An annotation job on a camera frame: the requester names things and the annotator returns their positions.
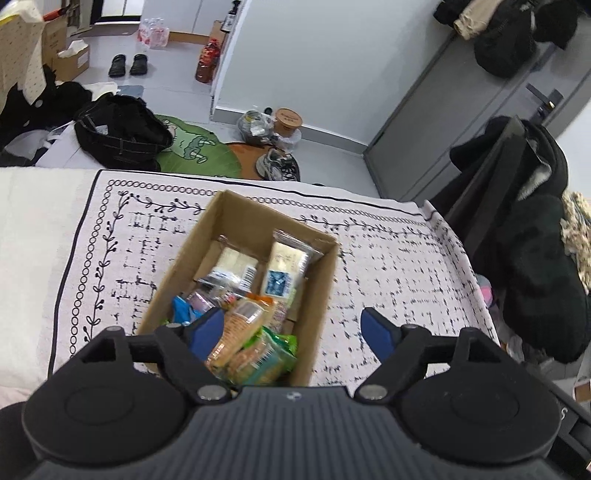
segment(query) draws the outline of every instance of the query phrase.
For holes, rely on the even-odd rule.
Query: sneaker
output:
[[[256,161],[256,172],[264,180],[300,181],[300,168],[293,155],[271,148]]]

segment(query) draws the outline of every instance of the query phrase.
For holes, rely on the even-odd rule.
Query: white cloth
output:
[[[0,11],[0,112],[14,85],[29,104],[43,93],[43,27],[43,18],[31,0],[13,0]]]
[[[419,209],[294,182],[5,168],[0,386],[35,389],[109,325],[134,333],[187,231],[223,189],[325,230],[342,246],[312,384],[353,389],[378,366],[359,331],[364,306],[436,335],[477,326],[498,341],[461,243],[428,203]]]
[[[84,168],[100,170],[103,166],[82,150],[74,125],[70,125],[35,164],[42,168]]]

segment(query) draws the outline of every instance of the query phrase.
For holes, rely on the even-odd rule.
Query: black bag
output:
[[[474,41],[478,65],[496,77],[515,75],[536,51],[531,15],[522,0],[501,2],[487,29]]]
[[[76,114],[82,149],[107,168],[160,171],[156,155],[173,144],[142,99],[106,93]]]

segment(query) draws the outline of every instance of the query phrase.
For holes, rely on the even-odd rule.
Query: white wall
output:
[[[439,0],[251,0],[216,106],[286,106],[367,144],[450,34]]]
[[[591,102],[558,137],[569,164],[569,189],[591,199]]]
[[[35,0],[35,4],[41,15],[61,8],[61,0]]]

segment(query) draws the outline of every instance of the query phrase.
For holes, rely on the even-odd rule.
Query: plastic bag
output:
[[[275,333],[281,333],[283,320],[296,297],[296,290],[304,278],[306,268],[323,254],[281,230],[276,230],[273,237],[275,242],[271,247],[261,295],[275,300],[275,313],[267,327]]]
[[[256,275],[256,258],[249,257],[231,247],[224,247],[220,258],[206,279],[216,279],[222,284],[250,291]]]
[[[251,299],[241,299],[228,311],[223,321],[222,338],[207,357],[206,365],[215,374],[242,348],[262,326],[265,304]]]
[[[260,147],[271,145],[273,135],[273,117],[256,110],[249,110],[238,119],[236,124],[244,141]]]
[[[165,47],[170,30],[162,18],[143,18],[139,24],[138,41],[144,49]]]
[[[230,360],[226,379],[235,385],[272,384],[294,368],[296,348],[293,335],[278,336],[263,327],[254,341]]]
[[[294,148],[301,140],[301,131],[299,128],[296,128],[293,135],[290,137],[282,137],[277,132],[273,133],[271,137],[271,142],[275,148],[279,148],[283,150],[285,153],[291,153],[294,151]]]

